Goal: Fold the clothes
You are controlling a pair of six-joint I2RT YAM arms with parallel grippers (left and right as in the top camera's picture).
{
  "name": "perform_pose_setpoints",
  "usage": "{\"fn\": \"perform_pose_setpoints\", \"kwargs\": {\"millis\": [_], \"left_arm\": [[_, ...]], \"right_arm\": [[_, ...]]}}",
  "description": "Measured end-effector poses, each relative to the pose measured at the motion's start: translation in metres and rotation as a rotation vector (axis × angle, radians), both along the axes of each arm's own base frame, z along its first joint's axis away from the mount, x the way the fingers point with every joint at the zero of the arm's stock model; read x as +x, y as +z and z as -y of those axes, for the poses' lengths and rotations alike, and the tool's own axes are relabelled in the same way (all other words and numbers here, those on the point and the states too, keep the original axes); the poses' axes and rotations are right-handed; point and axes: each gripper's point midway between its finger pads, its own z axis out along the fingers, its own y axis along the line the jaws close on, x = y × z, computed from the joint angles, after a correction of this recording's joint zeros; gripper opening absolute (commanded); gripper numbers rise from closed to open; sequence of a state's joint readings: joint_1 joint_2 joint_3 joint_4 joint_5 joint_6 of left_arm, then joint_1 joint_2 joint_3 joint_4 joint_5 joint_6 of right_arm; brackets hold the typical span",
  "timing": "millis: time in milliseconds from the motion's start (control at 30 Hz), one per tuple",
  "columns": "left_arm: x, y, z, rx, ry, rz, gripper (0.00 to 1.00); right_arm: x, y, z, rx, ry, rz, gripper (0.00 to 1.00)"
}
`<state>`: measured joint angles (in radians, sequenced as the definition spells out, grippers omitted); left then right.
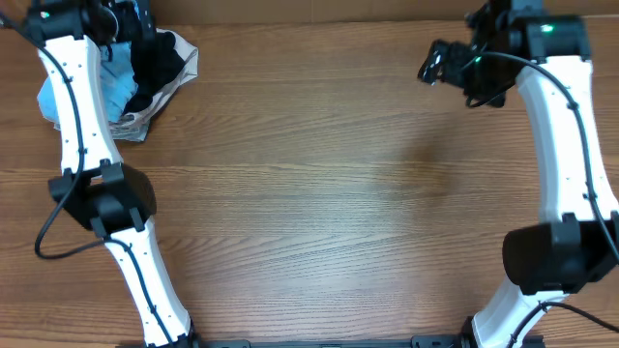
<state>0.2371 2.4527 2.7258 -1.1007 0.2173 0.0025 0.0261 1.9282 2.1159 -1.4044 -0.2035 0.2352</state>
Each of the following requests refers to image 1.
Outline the light blue printed t-shirt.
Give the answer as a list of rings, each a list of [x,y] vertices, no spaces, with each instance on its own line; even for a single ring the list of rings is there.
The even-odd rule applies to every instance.
[[[101,49],[101,85],[103,103],[109,122],[118,122],[125,107],[137,91],[133,80],[131,62],[131,43],[113,43]],[[50,122],[58,122],[58,112],[51,81],[47,78],[37,96],[43,117]]]

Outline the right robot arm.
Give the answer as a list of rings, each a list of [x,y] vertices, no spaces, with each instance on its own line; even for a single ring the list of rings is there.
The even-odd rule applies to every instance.
[[[458,334],[421,335],[415,347],[540,347],[532,329],[552,308],[618,263],[618,201],[607,179],[592,98],[592,50],[577,15],[540,1],[489,1],[466,18],[469,43],[437,40],[418,76],[460,88],[470,108],[502,107],[517,88],[540,174],[535,225],[509,232],[505,279]]]

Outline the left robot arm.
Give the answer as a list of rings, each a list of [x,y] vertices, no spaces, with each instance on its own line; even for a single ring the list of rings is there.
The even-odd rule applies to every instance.
[[[39,51],[62,136],[61,174],[48,182],[51,216],[65,211],[109,250],[137,308],[143,346],[198,346],[159,251],[153,187],[123,162],[104,109],[102,48],[129,43],[155,53],[162,41],[149,3],[35,1],[21,34]]]

